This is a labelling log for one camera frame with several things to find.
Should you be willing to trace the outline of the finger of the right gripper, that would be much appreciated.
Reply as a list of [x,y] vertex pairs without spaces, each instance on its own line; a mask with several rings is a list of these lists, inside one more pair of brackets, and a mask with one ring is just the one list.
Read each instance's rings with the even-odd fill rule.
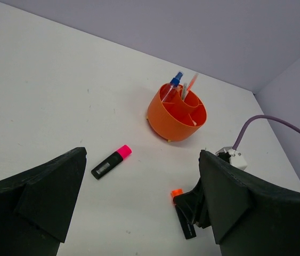
[[174,203],[183,211],[192,225],[206,228],[206,199],[201,179],[191,191],[176,196]]

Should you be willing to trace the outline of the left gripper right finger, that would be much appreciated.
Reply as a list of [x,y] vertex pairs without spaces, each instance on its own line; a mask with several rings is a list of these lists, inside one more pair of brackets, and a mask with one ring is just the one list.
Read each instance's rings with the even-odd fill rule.
[[222,255],[300,255],[300,193],[274,185],[208,151],[200,180]]

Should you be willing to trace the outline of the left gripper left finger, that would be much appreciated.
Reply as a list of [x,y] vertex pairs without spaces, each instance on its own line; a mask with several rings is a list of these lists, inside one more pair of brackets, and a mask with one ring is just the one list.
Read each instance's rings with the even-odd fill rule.
[[57,255],[86,168],[86,149],[0,181],[0,255]]

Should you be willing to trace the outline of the orange black highlighter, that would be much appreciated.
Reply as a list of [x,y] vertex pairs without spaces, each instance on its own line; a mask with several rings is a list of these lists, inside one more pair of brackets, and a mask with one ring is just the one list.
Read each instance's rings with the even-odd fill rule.
[[171,197],[172,197],[172,202],[175,207],[177,217],[179,219],[184,237],[186,240],[192,239],[196,237],[196,231],[194,229],[194,226],[187,220],[185,215],[183,214],[183,211],[178,207],[176,203],[174,203],[174,198],[176,196],[182,195],[183,190],[182,189],[176,189],[171,191]]

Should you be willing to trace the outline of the clear bottle blue cap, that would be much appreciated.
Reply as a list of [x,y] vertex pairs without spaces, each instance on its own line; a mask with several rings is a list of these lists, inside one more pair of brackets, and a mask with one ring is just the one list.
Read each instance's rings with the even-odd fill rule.
[[173,96],[177,92],[177,87],[180,83],[180,80],[183,76],[183,73],[179,71],[169,83],[165,84],[160,91],[160,98],[162,102],[170,102]]

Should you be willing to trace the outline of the orange thin highlighter pen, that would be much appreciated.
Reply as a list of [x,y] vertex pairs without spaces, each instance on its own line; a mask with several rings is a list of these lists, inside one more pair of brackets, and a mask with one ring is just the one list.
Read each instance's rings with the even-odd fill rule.
[[198,75],[199,75],[198,73],[195,73],[195,74],[194,74],[192,80],[190,81],[190,83],[189,83],[189,85],[188,85],[188,88],[187,88],[187,91],[188,91],[188,92],[192,89],[194,83],[196,82],[196,80],[197,80],[197,78],[198,78]]

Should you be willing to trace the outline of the green thin highlighter pen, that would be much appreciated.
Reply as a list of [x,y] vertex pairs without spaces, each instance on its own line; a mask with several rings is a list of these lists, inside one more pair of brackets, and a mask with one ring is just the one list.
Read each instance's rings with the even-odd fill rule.
[[185,97],[187,96],[187,92],[188,92],[188,84],[184,83],[183,87],[182,87],[182,92],[181,92],[181,99],[184,101]]

